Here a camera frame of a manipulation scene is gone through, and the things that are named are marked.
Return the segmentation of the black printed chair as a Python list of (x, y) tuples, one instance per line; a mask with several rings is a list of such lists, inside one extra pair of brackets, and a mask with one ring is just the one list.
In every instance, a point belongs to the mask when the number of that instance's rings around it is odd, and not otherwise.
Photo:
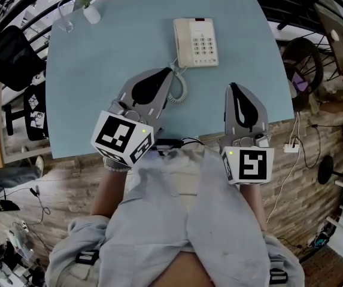
[(45, 83), (30, 85), (23, 93), (27, 135), (30, 141), (48, 138)]

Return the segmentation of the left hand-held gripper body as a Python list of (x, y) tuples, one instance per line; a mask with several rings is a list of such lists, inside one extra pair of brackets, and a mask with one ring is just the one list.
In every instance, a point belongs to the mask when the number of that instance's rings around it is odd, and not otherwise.
[(109, 110), (100, 113), (90, 141), (97, 152), (124, 167), (134, 166), (155, 143), (172, 80), (173, 71), (166, 77), (154, 101), (148, 105), (134, 105), (135, 79), (129, 79)]

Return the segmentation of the black wedge-shaped object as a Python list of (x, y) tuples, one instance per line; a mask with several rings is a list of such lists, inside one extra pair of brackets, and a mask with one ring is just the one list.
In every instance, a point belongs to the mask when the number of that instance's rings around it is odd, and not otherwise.
[(10, 200), (0, 200), (0, 212), (14, 212), (19, 211), (20, 208)]

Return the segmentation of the dark wicker chair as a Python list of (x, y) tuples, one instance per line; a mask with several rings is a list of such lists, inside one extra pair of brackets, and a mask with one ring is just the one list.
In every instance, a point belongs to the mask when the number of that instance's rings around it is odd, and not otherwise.
[[(323, 81), (324, 68), (320, 52), (313, 42), (306, 38), (295, 38), (285, 47), (282, 55), (294, 112), (308, 106), (309, 96)], [(291, 83), (294, 72), (308, 82), (305, 92), (297, 92)]]

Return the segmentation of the purple cushion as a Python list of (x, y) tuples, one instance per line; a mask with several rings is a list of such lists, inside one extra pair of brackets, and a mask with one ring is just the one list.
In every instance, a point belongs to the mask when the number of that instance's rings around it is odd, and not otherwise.
[(308, 87), (308, 82), (297, 72), (294, 72), (291, 83), (297, 92), (305, 92)]

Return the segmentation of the person's light blue shirt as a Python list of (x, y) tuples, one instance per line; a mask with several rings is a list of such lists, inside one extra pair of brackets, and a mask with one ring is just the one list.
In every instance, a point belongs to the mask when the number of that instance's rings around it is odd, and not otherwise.
[[(179, 158), (148, 153), (111, 218), (73, 220), (50, 253), (47, 287), (269, 287), (272, 268), (287, 273), (286, 287), (305, 287), (299, 260), (260, 229), (218, 154), (184, 159), (198, 166), (192, 179), (171, 173)], [(93, 249), (95, 265), (75, 262)]]

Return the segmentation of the black mesh office chair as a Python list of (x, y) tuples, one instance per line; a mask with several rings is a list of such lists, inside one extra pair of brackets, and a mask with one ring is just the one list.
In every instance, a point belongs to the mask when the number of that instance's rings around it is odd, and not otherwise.
[(0, 32), (1, 83), (14, 91), (22, 91), (45, 67), (45, 61), (36, 54), (20, 28), (9, 26)]

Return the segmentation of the black round stand base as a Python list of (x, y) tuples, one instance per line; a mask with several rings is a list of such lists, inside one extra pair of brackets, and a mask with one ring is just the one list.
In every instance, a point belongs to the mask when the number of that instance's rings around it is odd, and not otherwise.
[(317, 180), (324, 185), (328, 182), (333, 174), (333, 158), (330, 155), (325, 156), (318, 168)]

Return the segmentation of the cream telephone base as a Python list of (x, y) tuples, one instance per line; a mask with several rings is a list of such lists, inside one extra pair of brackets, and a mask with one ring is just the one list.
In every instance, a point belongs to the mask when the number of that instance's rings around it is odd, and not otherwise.
[(181, 19), (189, 19), (190, 21), (189, 26), (192, 37), (193, 66), (188, 68), (218, 66), (218, 49), (213, 20), (209, 18)]

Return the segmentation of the person's right forearm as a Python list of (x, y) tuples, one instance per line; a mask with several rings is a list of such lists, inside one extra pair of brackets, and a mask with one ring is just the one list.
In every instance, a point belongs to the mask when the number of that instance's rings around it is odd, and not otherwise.
[(241, 194), (249, 207), (253, 211), (262, 231), (267, 231), (267, 220), (265, 215), (265, 209), (262, 201), (262, 193), (260, 185), (240, 185), (239, 187)]

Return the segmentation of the wooden side table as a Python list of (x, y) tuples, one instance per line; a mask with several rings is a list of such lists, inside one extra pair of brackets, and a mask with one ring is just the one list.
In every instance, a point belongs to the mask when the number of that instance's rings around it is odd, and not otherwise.
[[(343, 76), (343, 19), (338, 14), (323, 5), (315, 5), (323, 27), (331, 52), (335, 58), (338, 73)], [(335, 42), (330, 35), (331, 30), (335, 30), (339, 35), (339, 41)]]

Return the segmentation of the person's left forearm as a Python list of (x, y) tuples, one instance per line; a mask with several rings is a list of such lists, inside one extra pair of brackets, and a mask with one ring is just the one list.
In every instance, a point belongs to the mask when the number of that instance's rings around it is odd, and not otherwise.
[(106, 170), (92, 203), (91, 215), (111, 218), (123, 201), (127, 172)]

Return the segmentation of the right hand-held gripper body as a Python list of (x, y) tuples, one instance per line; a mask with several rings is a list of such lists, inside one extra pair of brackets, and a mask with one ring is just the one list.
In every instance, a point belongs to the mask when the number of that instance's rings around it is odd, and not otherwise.
[(262, 102), (247, 88), (237, 84), (257, 109), (257, 123), (248, 132), (236, 125), (230, 110), (228, 85), (224, 108), (224, 136), (218, 141), (230, 184), (265, 184), (271, 180), (274, 149), (269, 146), (268, 115)]

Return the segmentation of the clear drinking glass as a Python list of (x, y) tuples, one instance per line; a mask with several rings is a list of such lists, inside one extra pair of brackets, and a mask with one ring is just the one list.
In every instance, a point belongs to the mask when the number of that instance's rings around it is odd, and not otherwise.
[(60, 0), (57, 4), (57, 10), (60, 15), (60, 23), (59, 26), (62, 30), (64, 30), (66, 33), (70, 33), (73, 30), (74, 25), (63, 15), (63, 12), (61, 10), (61, 5), (64, 0)]

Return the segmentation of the dark metal railing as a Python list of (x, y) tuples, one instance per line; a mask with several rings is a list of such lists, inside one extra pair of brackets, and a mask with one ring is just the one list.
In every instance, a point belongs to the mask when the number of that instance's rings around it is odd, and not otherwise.
[[(14, 2), (14, 0), (1, 0), (7, 4)], [(325, 3), (321, 2), (321, 0), (257, 0), (262, 11), (267, 18), (268, 21), (279, 23), (277, 29), (283, 30), (286, 26), (294, 26), (296, 28), (302, 28), (306, 30), (312, 31), (312, 34), (319, 33), (325, 35), (323, 27), (320, 23), (320, 19), (318, 17), (317, 9), (315, 7), (316, 4), (323, 5), (324, 7), (335, 11), (338, 16), (343, 19), (343, 16), (340, 15), (336, 9), (326, 5)], [(335, 3), (342, 3), (341, 0), (333, 0)], [(21, 0), (17, 2), (15, 6), (8, 9), (5, 8), (6, 12), (4, 12), (3, 17), (1, 18), (1, 30), (6, 28), (6, 26), (11, 23), (12, 19), (17, 17), (22, 11), (31, 5), (31, 3), (36, 2), (36, 0)], [(44, 9), (39, 15), (33, 17), (32, 20), (28, 21), (25, 25), (20, 28), (21, 30), (25, 30), (25, 28), (29, 28), (31, 25), (35, 24), (39, 19), (43, 18), (45, 15), (51, 13), (56, 6), (50, 6)], [(325, 55), (326, 57), (322, 60), (325, 61), (331, 56), (333, 56), (331, 49), (318, 49), (320, 54)], [(333, 60), (323, 66), (328, 66), (332, 63), (335, 63), (335, 58), (333, 56)]]

